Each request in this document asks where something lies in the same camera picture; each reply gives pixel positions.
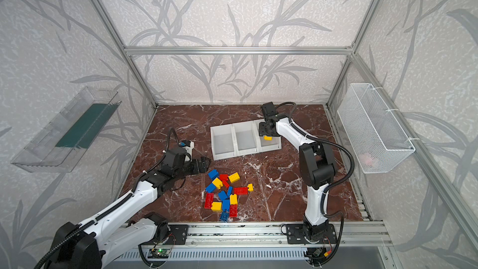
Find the blue lego brick top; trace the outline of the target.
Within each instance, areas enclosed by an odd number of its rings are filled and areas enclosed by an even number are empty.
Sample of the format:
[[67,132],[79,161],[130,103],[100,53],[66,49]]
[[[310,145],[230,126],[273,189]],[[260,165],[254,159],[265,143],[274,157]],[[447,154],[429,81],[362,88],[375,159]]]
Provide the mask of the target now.
[[212,181],[214,181],[215,179],[217,179],[220,176],[220,174],[216,169],[213,169],[208,173],[208,176]]

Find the yellow six-stud lego brick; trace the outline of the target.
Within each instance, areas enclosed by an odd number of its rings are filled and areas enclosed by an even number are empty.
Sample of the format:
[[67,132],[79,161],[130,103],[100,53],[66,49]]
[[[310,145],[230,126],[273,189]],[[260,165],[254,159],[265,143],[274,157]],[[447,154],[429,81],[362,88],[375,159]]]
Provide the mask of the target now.
[[228,179],[231,183],[235,183],[235,182],[240,180],[240,175],[239,175],[239,173],[233,173],[233,174],[228,176]]

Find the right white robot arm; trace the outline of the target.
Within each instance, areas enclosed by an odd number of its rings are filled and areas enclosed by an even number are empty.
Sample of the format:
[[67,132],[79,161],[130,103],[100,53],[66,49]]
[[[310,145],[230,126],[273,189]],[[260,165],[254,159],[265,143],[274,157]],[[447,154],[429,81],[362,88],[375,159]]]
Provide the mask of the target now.
[[[341,214],[327,213],[327,200],[332,188],[346,182],[354,173],[356,163],[351,152],[343,146],[321,139],[302,129],[293,120],[297,104],[272,102],[261,106],[264,121],[260,123],[262,137],[283,137],[299,153],[299,170],[307,185],[307,207],[302,225],[302,237],[312,243],[319,242],[331,230],[329,219]],[[341,150],[348,158],[350,167],[347,174],[334,181],[337,174],[333,148]]]

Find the red lego brick small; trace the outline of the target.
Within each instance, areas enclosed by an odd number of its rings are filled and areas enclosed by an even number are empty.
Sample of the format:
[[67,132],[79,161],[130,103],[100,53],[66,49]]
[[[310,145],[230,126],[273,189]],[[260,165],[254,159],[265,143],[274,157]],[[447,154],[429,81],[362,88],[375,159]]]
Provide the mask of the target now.
[[219,176],[219,179],[220,179],[221,181],[223,181],[223,182],[224,182],[224,181],[227,182],[228,179],[229,179],[229,176],[228,176],[227,174],[221,174],[221,175]]

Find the red lego brick long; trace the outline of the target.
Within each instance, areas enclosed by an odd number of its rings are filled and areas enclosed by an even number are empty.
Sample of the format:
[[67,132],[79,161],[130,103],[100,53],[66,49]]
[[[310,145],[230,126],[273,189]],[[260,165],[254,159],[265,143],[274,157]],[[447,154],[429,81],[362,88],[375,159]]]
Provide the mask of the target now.
[[207,193],[205,197],[205,203],[204,203],[204,208],[205,209],[211,209],[212,205],[214,202],[214,194],[213,193]]

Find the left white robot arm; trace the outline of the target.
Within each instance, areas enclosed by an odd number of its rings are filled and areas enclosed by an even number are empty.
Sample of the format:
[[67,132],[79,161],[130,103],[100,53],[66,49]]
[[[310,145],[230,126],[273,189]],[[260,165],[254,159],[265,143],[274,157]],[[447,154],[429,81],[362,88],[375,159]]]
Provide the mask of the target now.
[[60,227],[51,249],[37,269],[102,269],[130,248],[163,240],[168,222],[151,213],[137,223],[120,227],[139,210],[173,188],[176,181],[206,173],[211,159],[191,157],[189,147],[168,149],[160,161],[143,172],[134,187],[108,207],[78,224]]

